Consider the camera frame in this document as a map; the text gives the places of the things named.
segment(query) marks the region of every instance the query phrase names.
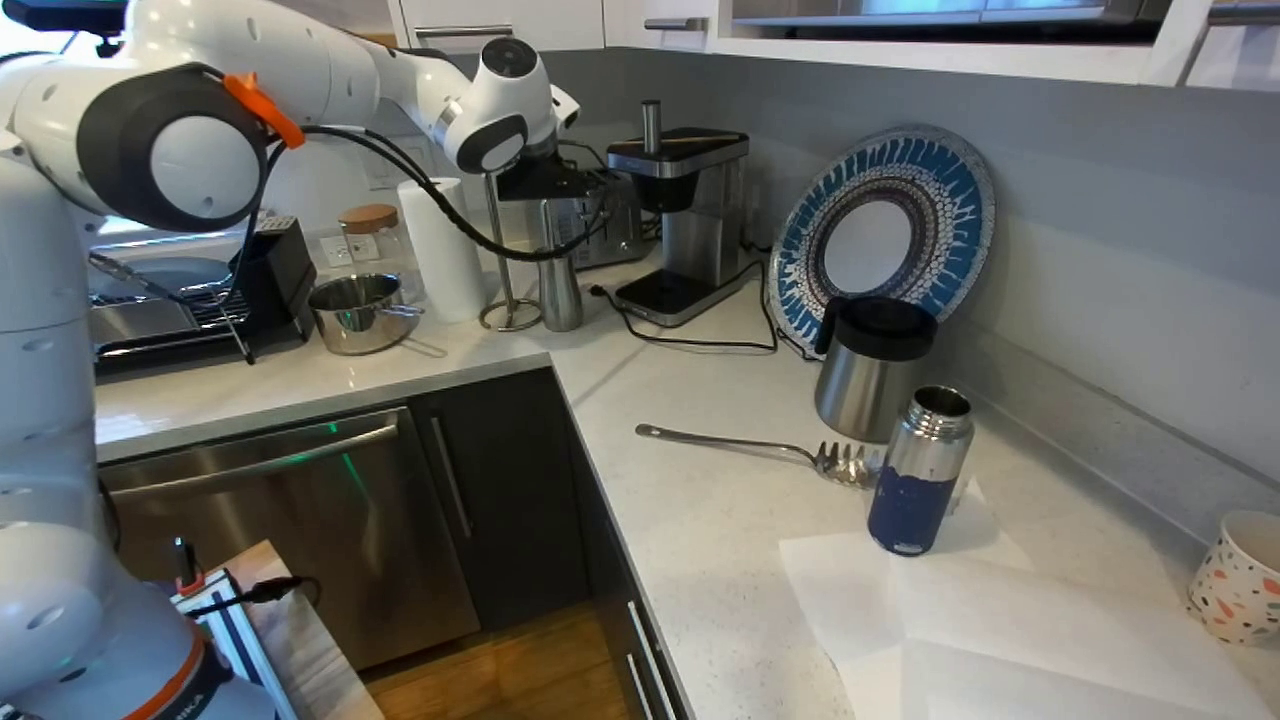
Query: white mug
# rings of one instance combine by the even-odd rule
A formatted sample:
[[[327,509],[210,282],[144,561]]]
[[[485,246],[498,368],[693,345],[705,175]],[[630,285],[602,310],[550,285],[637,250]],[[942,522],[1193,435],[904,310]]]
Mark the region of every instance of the white mug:
[[[1225,644],[1280,636],[1280,515],[1229,513],[1193,582],[1193,612]]]

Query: wooden floor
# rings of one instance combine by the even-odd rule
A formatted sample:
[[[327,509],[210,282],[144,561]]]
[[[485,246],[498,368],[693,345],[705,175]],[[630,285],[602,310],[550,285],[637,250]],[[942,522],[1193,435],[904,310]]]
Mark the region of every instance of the wooden floor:
[[[625,720],[621,676],[590,605],[472,639],[369,691],[389,720]]]

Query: coffee maker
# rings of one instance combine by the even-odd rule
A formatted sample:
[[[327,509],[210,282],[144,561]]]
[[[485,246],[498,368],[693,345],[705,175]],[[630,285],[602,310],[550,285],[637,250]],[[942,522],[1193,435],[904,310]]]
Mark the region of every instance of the coffee maker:
[[[642,133],[607,146],[607,168],[637,181],[640,209],[661,228],[661,269],[614,288],[614,301],[661,328],[677,328],[724,301],[747,274],[745,158],[747,136],[724,129],[673,129],[657,105]]]

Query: blue and white plate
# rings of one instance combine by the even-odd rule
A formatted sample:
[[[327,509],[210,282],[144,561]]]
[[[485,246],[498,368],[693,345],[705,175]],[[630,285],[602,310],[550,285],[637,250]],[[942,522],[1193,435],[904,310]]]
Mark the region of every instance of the blue and white plate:
[[[791,209],[767,260],[767,313],[817,355],[829,295],[878,291],[953,317],[996,231],[996,183],[958,136],[890,129],[838,158]]]

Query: metal bowl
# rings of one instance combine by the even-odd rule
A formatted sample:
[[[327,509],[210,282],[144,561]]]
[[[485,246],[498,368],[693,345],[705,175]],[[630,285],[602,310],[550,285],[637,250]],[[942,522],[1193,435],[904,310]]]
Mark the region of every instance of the metal bowl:
[[[417,317],[399,305],[396,276],[344,276],[311,288],[318,339],[334,355],[369,355],[399,345]]]

